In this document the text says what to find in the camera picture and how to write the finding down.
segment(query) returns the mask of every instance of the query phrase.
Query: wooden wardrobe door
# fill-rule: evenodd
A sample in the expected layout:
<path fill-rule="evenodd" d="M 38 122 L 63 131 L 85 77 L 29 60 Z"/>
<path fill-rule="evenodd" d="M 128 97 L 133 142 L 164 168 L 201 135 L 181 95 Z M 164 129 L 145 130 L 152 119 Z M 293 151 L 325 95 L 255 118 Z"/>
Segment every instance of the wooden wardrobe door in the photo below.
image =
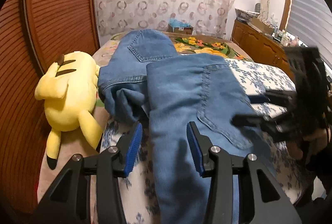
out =
<path fill-rule="evenodd" d="M 59 54 L 99 48 L 94 0 L 25 0 L 29 32 L 44 71 Z"/>
<path fill-rule="evenodd" d="M 7 0 L 0 10 L 0 190 L 16 210 L 32 213 L 50 127 L 34 98 L 39 76 L 20 8 Z"/>

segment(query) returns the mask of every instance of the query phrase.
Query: blue gripper pad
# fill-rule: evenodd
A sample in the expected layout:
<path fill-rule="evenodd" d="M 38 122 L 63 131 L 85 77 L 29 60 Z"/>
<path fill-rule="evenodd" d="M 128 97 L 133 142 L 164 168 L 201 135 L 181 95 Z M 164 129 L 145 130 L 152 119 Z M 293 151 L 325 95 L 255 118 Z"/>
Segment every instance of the blue gripper pad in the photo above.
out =
<path fill-rule="evenodd" d="M 143 127 L 141 123 L 138 123 L 132 136 L 132 140 L 129 144 L 129 148 L 126 154 L 126 164 L 123 170 L 124 175 L 127 177 L 134 168 L 136 156 L 138 153 L 139 146 L 142 141 Z"/>
<path fill-rule="evenodd" d="M 203 173 L 205 172 L 203 166 L 203 155 L 198 145 L 197 139 L 194 135 L 194 132 L 190 126 L 190 123 L 187 124 L 187 139 L 191 155 L 193 156 L 196 171 L 200 174 L 200 176 L 202 176 Z"/>
<path fill-rule="evenodd" d="M 265 95 L 248 95 L 249 101 L 251 104 L 263 104 L 270 103 L 270 100 Z"/>

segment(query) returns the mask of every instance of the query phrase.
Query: brown stripe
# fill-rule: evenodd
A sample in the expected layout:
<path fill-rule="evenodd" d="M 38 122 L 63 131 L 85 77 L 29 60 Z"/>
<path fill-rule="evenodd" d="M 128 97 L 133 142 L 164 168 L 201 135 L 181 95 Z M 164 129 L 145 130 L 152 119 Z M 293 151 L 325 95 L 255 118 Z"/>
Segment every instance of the brown stripe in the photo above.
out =
<path fill-rule="evenodd" d="M 55 76 L 58 77 L 60 75 L 64 75 L 64 74 L 71 73 L 71 72 L 74 72 L 74 71 L 76 71 L 76 70 L 74 70 L 74 69 L 61 70 L 61 71 L 58 71 Z"/>
<path fill-rule="evenodd" d="M 75 62 L 76 60 L 67 60 L 62 63 L 62 66 Z"/>

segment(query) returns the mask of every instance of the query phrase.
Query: black ear tip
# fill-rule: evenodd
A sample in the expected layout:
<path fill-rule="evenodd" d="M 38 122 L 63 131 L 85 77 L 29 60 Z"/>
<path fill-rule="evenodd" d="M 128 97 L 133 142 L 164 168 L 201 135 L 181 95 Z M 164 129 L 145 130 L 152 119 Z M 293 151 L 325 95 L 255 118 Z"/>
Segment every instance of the black ear tip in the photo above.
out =
<path fill-rule="evenodd" d="M 47 164 L 49 165 L 49 168 L 52 169 L 52 170 L 55 169 L 55 167 L 58 163 L 58 160 L 57 159 L 52 159 L 48 155 L 46 156 L 46 160 L 47 160 Z"/>
<path fill-rule="evenodd" d="M 64 54 L 60 54 L 59 57 L 56 59 L 56 61 L 59 66 L 61 66 L 64 62 Z"/>

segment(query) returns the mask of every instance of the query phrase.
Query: metal screw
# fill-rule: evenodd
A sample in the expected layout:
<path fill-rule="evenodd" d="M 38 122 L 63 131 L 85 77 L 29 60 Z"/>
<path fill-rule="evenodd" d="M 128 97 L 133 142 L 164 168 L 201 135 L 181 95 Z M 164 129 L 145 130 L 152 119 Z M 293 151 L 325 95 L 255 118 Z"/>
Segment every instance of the metal screw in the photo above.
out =
<path fill-rule="evenodd" d="M 277 129 L 277 131 L 279 131 L 279 132 L 282 132 L 282 131 L 283 131 L 283 128 L 282 128 L 281 126 L 279 126 L 279 125 L 276 126 L 276 129 Z"/>
<path fill-rule="evenodd" d="M 117 149 L 116 146 L 111 146 L 111 147 L 109 147 L 108 152 L 110 152 L 110 153 L 116 153 L 117 150 L 118 150 L 118 149 Z"/>
<path fill-rule="evenodd" d="M 210 148 L 210 150 L 213 152 L 213 153 L 219 153 L 220 152 L 220 147 L 219 146 L 212 146 Z"/>
<path fill-rule="evenodd" d="M 81 159 L 81 155 L 80 154 L 75 154 L 75 155 L 73 155 L 72 157 L 71 157 L 71 159 L 73 160 L 73 161 L 79 161 L 80 159 Z"/>
<path fill-rule="evenodd" d="M 249 160 L 255 161 L 257 159 L 257 156 L 255 154 L 249 154 L 248 155 Z"/>

